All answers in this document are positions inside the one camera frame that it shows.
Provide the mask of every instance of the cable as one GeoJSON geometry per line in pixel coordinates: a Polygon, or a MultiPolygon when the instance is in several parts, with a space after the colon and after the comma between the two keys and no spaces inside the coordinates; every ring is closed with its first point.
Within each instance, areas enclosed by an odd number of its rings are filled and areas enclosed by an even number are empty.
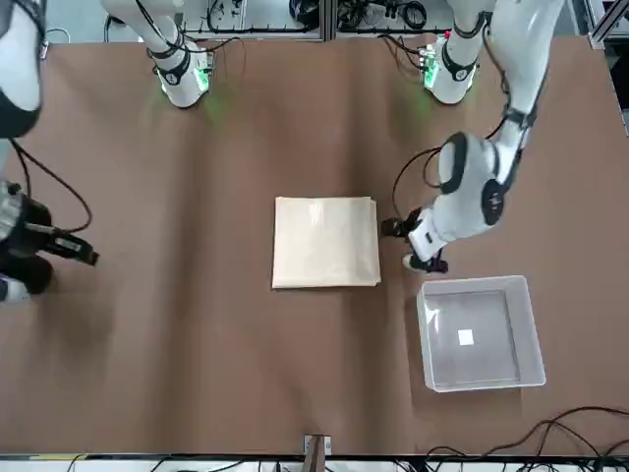
{"type": "Polygon", "coordinates": [[[48,36],[48,34],[50,32],[54,32],[54,31],[59,31],[64,33],[67,37],[68,37],[68,44],[70,44],[72,42],[72,38],[70,37],[70,34],[68,33],[68,30],[65,28],[49,28],[46,30],[46,36],[48,36]]]}
{"type": "Polygon", "coordinates": [[[400,15],[402,16],[402,20],[404,20],[404,23],[406,23],[406,25],[412,30],[422,31],[424,27],[426,26],[426,21],[428,20],[428,14],[426,12],[426,8],[417,0],[412,0],[404,4],[404,7],[402,8],[402,12],[400,13],[400,15]],[[409,16],[409,10],[417,10],[418,12],[420,12],[422,19],[419,22],[416,22],[415,20],[411,20],[409,16]]]}
{"type": "Polygon", "coordinates": [[[507,97],[508,97],[508,102],[507,103],[510,103],[511,102],[511,90],[509,89],[509,83],[507,82],[507,76],[506,76],[506,73],[504,72],[504,69],[502,69],[502,67],[500,67],[500,64],[498,63],[497,59],[493,55],[493,51],[491,50],[491,47],[489,47],[489,44],[487,42],[487,34],[488,33],[489,33],[489,24],[485,23],[485,26],[483,27],[483,33],[482,33],[483,45],[485,46],[485,50],[487,51],[487,56],[489,56],[489,60],[493,64],[493,67],[495,67],[496,70],[498,71],[498,73],[500,74],[500,87],[502,88],[502,92],[505,95],[507,95],[507,97]]]}
{"type": "Polygon", "coordinates": [[[397,39],[395,39],[393,36],[391,36],[391,34],[388,34],[388,33],[381,34],[378,37],[384,39],[385,41],[391,41],[394,46],[398,47],[399,49],[402,49],[404,52],[413,54],[414,56],[420,55],[420,51],[418,51],[417,49],[411,49],[410,47],[407,47],[403,42],[400,42],[397,39]]]}
{"type": "MultiPolygon", "coordinates": [[[[574,430],[566,427],[565,425],[563,425],[562,423],[559,423],[558,421],[562,418],[565,418],[567,416],[573,415],[575,413],[578,412],[584,412],[584,411],[596,411],[596,412],[604,412],[604,413],[608,413],[608,414],[612,414],[612,415],[619,415],[619,416],[623,416],[623,417],[627,417],[629,418],[629,411],[626,410],[620,410],[620,409],[616,409],[616,408],[608,408],[608,407],[603,407],[603,406],[581,406],[578,408],[572,408],[570,410],[564,411],[563,413],[549,419],[549,420],[542,420],[539,421],[524,437],[522,437],[521,439],[519,439],[516,442],[510,442],[508,444],[502,444],[502,445],[497,445],[493,448],[491,448],[489,451],[481,454],[481,455],[474,455],[474,456],[469,456],[467,454],[465,454],[464,452],[461,452],[460,450],[454,449],[453,447],[447,446],[447,445],[439,445],[436,447],[433,447],[431,450],[429,450],[429,452],[426,454],[426,461],[428,461],[430,459],[430,456],[438,451],[438,450],[447,450],[449,452],[454,452],[454,455],[450,455],[450,456],[441,456],[439,457],[440,459],[440,463],[439,466],[445,461],[448,460],[449,458],[452,457],[456,457],[460,460],[465,460],[465,461],[480,461],[483,460],[487,457],[489,457],[490,455],[501,451],[501,450],[505,450],[505,449],[511,449],[513,447],[517,447],[519,445],[522,445],[523,443],[525,443],[526,441],[528,441],[534,434],[535,432],[542,426],[544,425],[549,425],[550,427],[554,426],[554,427],[559,427],[564,429],[565,431],[568,431],[570,434],[572,434],[573,436],[575,436],[576,438],[578,438],[580,441],[584,442],[588,447],[590,447],[592,450],[597,452],[597,456],[600,456],[598,454],[598,451],[596,450],[596,448],[591,445],[587,440],[585,440],[585,438],[583,438],[581,435],[579,435],[578,433],[576,433],[574,430]]],[[[542,451],[543,451],[543,446],[545,445],[545,440],[547,439],[547,435],[544,435],[543,437],[543,444],[542,447],[539,449],[538,455],[541,455],[542,451]]],[[[621,445],[624,445],[626,443],[629,443],[629,440],[623,441],[623,442],[618,442],[617,444],[615,444],[611,451],[614,451],[614,447],[620,447],[621,445]]]]}
{"type": "Polygon", "coordinates": [[[404,167],[402,167],[400,172],[397,174],[397,177],[395,178],[395,182],[393,183],[393,189],[391,190],[391,202],[393,203],[393,208],[395,208],[395,212],[397,213],[398,218],[403,219],[402,213],[400,213],[400,209],[395,201],[395,191],[397,190],[397,185],[399,184],[400,179],[402,178],[402,175],[404,175],[404,172],[406,171],[406,169],[408,169],[409,166],[413,162],[415,162],[417,159],[419,159],[423,155],[428,154],[429,152],[434,152],[434,151],[439,152],[440,150],[441,150],[441,147],[431,147],[430,149],[425,149],[422,152],[415,154],[406,162],[406,164],[404,164],[404,167]]]}
{"type": "Polygon", "coordinates": [[[153,467],[151,467],[150,472],[155,472],[161,464],[163,464],[164,462],[172,458],[173,458],[172,455],[166,455],[165,457],[162,457],[161,459],[157,461],[157,463],[153,467]]]}
{"type": "Polygon", "coordinates": [[[18,155],[18,159],[20,160],[20,165],[22,166],[22,171],[24,173],[24,180],[26,182],[27,185],[27,197],[29,197],[30,199],[30,173],[29,173],[29,168],[27,167],[27,162],[24,160],[24,155],[22,154],[22,151],[20,150],[20,147],[18,146],[18,144],[16,143],[15,140],[9,140],[9,142],[11,143],[11,146],[13,146],[13,149],[15,150],[16,154],[18,155]]]}
{"type": "MultiPolygon", "coordinates": [[[[406,47],[406,44],[404,44],[404,38],[403,38],[402,36],[400,36],[400,37],[398,37],[398,39],[399,39],[399,41],[402,43],[402,45],[403,45],[404,47],[406,47]]],[[[410,53],[409,51],[406,51],[406,50],[404,51],[404,53],[406,54],[406,58],[409,60],[409,62],[411,63],[411,65],[412,65],[413,67],[415,67],[418,71],[421,71],[421,70],[422,70],[422,68],[420,67],[420,63],[419,63],[419,62],[417,62],[417,63],[416,63],[416,62],[413,60],[413,58],[411,57],[411,53],[410,53]]]]}
{"type": "Polygon", "coordinates": [[[102,31],[103,42],[109,42],[109,28],[111,27],[112,21],[113,21],[113,18],[111,17],[111,15],[107,15],[107,18],[105,19],[105,24],[103,26],[103,31],[102,31]]]}
{"type": "Polygon", "coordinates": [[[79,457],[81,457],[82,455],[83,455],[83,454],[78,454],[78,455],[75,455],[75,456],[74,456],[74,458],[70,461],[70,465],[69,465],[69,466],[68,466],[68,468],[66,469],[66,472],[70,472],[70,471],[73,469],[73,467],[74,467],[75,463],[77,462],[77,460],[79,459],[79,457]]]}
{"type": "Polygon", "coordinates": [[[603,455],[611,455],[619,447],[622,447],[622,446],[624,446],[626,444],[629,444],[629,440],[619,441],[616,444],[614,444],[613,446],[611,446],[603,455]]]}
{"type": "Polygon", "coordinates": [[[22,146],[20,146],[20,144],[17,141],[11,140],[11,142],[14,149],[16,151],[19,151],[23,155],[23,157],[26,157],[30,162],[35,164],[37,167],[43,170],[46,174],[48,174],[50,177],[55,179],[59,184],[61,184],[68,192],[74,195],[77,198],[77,200],[81,203],[84,210],[86,211],[87,221],[84,224],[76,228],[63,229],[62,231],[73,234],[73,233],[78,233],[79,231],[83,231],[84,229],[88,228],[91,225],[91,222],[93,220],[93,214],[91,212],[91,208],[87,204],[86,200],[81,196],[81,194],[79,194],[79,192],[77,192],[70,184],[66,183],[65,180],[63,180],[61,177],[55,174],[52,170],[50,170],[44,164],[39,162],[32,155],[30,155],[22,146]]]}
{"type": "MultiPolygon", "coordinates": [[[[220,468],[218,468],[218,469],[212,469],[212,470],[210,470],[210,471],[208,471],[208,472],[223,472],[223,471],[225,471],[225,470],[229,470],[229,469],[233,469],[234,467],[238,467],[239,465],[244,464],[244,463],[245,463],[245,461],[244,461],[244,460],[239,460],[238,462],[234,462],[233,464],[229,464],[229,465],[226,465],[226,466],[224,466],[224,467],[220,467],[220,468]]],[[[259,472],[259,470],[260,470],[259,468],[261,467],[261,465],[262,465],[262,463],[260,462],[260,463],[258,464],[258,470],[257,470],[257,472],[259,472]]]]}

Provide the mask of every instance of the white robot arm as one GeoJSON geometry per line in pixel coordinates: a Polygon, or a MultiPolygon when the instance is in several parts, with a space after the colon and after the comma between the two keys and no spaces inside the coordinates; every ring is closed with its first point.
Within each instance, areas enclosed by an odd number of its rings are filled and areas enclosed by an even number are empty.
{"type": "Polygon", "coordinates": [[[384,235],[410,242],[413,254],[404,261],[408,268],[447,271],[447,264],[440,259],[441,249],[457,239],[487,231],[501,217],[505,195],[535,122],[550,42],[563,1],[496,2],[487,46],[509,95],[501,126],[490,141],[468,133],[451,136],[438,158],[441,195],[431,205],[414,210],[405,221],[383,223],[384,235]]]}
{"type": "Polygon", "coordinates": [[[162,89],[175,106],[188,108],[208,91],[208,56],[173,20],[184,0],[101,0],[101,4],[146,43],[162,89]]]}

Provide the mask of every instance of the transparent plastic box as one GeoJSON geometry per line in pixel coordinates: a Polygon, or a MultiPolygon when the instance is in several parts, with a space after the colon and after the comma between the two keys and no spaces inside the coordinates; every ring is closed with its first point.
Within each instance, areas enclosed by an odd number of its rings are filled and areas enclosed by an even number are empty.
{"type": "Polygon", "coordinates": [[[417,305],[428,387],[446,392],[545,384],[525,277],[425,282],[417,305]]]}

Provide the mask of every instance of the beige cloth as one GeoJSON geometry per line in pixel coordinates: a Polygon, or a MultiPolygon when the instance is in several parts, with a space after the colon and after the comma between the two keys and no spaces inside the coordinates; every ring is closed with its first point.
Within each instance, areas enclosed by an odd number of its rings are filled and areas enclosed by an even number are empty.
{"type": "Polygon", "coordinates": [[[275,199],[273,288],[379,282],[372,199],[275,199]]]}

